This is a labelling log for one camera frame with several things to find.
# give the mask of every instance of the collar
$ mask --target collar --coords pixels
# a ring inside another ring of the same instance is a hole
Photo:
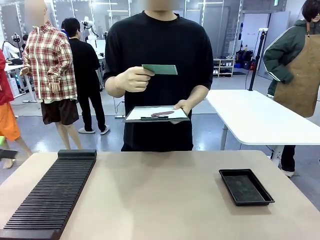
[[[51,25],[51,22],[49,20],[47,20],[43,26],[40,26],[40,30],[45,32],[45,31],[51,29],[52,27],[53,26]]]

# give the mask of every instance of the red shirt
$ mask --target red shirt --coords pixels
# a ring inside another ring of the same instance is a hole
[[[12,94],[7,75],[5,72],[6,67],[6,59],[2,51],[0,50],[0,105],[8,103],[14,100],[14,96]]]
[[[49,21],[29,34],[22,54],[29,75],[33,76],[39,100],[59,101],[77,98],[73,57],[67,36]],[[60,83],[60,91],[51,92],[49,83]]]

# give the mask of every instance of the green object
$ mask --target green object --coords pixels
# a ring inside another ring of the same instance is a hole
[[[4,136],[0,136],[0,145],[2,145],[5,141],[5,137]]]
[[[178,75],[177,68],[175,65],[144,64],[144,65],[142,65],[142,67],[144,69],[150,70],[154,74]]]
[[[320,34],[320,25],[310,23],[310,35]],[[307,22],[298,20],[295,25],[279,36],[264,52],[263,62],[266,70],[274,78],[268,89],[268,94],[274,96],[278,78],[283,83],[289,83],[294,76],[286,68],[302,51],[307,36]]]

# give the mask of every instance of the plaid shirt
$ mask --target plaid shirt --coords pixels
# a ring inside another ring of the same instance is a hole
[[[65,34],[49,21],[35,27],[29,34],[22,59],[33,76],[35,92],[39,100],[59,101],[76,99],[77,86],[73,57]],[[60,83],[60,91],[51,92],[49,83]]]

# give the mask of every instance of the mannequin hand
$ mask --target mannequin hand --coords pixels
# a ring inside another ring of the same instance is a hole
[[[115,77],[116,87],[131,93],[139,93],[146,90],[152,71],[144,69],[142,66],[128,68],[123,73]]]
[[[189,102],[187,100],[180,100],[174,107],[174,110],[182,109],[184,113],[188,116],[190,113],[192,107],[190,106]],[[173,124],[180,123],[179,121],[172,121]]]
[[[20,76],[24,76],[29,72],[29,68],[28,67],[24,67],[20,70]]]
[[[60,91],[60,82],[49,82],[49,88],[54,94]]]

